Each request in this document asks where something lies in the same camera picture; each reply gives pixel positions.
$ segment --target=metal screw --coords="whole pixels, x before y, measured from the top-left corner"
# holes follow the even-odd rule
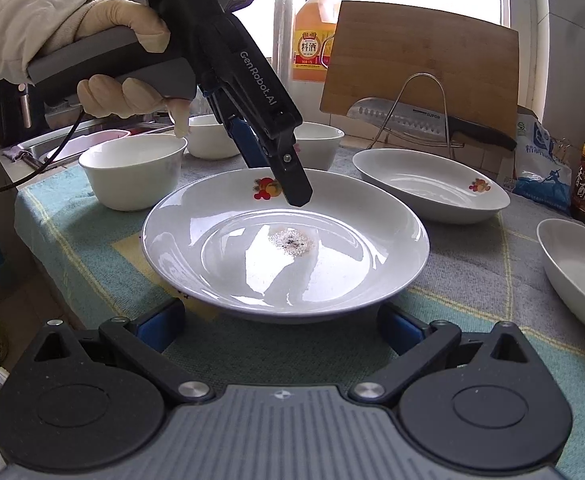
[[[210,393],[210,386],[199,381],[188,381],[179,384],[179,393],[189,399],[201,399]]]
[[[354,387],[354,393],[362,399],[379,399],[386,393],[386,388],[377,383],[359,383]]]

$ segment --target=plastic wrap roll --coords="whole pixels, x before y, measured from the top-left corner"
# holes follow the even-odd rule
[[[272,68],[284,85],[290,89],[292,79],[292,22],[293,0],[274,0],[274,36],[272,41]]]

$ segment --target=bamboo cutting board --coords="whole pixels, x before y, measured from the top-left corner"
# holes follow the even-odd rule
[[[515,138],[518,33],[442,10],[343,2],[321,110],[344,116],[366,97],[394,101],[418,72],[442,82],[450,115]],[[426,78],[413,80],[402,102],[443,112],[441,91]]]

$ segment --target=plastic bag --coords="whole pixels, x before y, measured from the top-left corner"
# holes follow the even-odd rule
[[[512,192],[570,213],[572,170],[555,155],[555,141],[530,113],[519,113]]]

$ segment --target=shallow white dish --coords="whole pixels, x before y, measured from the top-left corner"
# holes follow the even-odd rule
[[[147,260],[178,290],[265,322],[331,319],[406,288],[430,250],[414,213],[360,180],[306,173],[314,193],[303,208],[267,168],[177,190],[144,223]]]
[[[85,152],[108,140],[121,139],[122,137],[129,137],[130,132],[127,130],[104,130],[102,132],[95,132],[91,135],[82,135],[76,139],[70,140],[66,146],[61,150],[61,153],[55,157],[55,160],[61,160],[68,156],[77,155],[77,153]],[[46,153],[45,160],[49,160],[55,154],[57,149],[50,150]]]
[[[548,219],[537,226],[547,278],[565,305],[585,325],[585,227]]]
[[[366,182],[392,193],[422,219],[475,224],[510,205],[497,183],[442,156],[387,148],[359,152],[352,161]]]

